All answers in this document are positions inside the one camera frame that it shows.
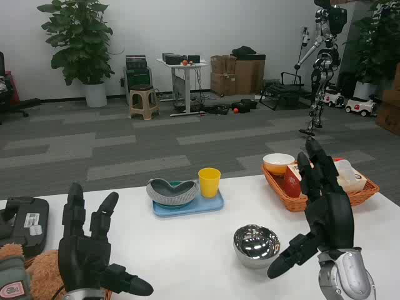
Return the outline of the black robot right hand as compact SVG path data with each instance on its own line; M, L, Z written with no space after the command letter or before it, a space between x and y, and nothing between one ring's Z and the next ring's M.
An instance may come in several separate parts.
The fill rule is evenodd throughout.
M307 153L297 155L301 191L307 196L305 215L310 227L298 234L269 266L267 276L274 279L294 265L303 265L318 251L354 247L354 217L348 195L338 183L338 170L317 140L306 139Z

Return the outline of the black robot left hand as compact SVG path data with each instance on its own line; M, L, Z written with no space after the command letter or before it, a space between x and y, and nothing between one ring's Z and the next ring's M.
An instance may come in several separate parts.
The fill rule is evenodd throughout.
M64 299L106 299L106 292L150 296L154 289L124 266L111 264L108 232L111 216L119 195L110 193L97 211L91 214L89 236L83 225L86 220L83 188L74 182L69 188L63 208L63 237L58 247L58 268L66 291Z

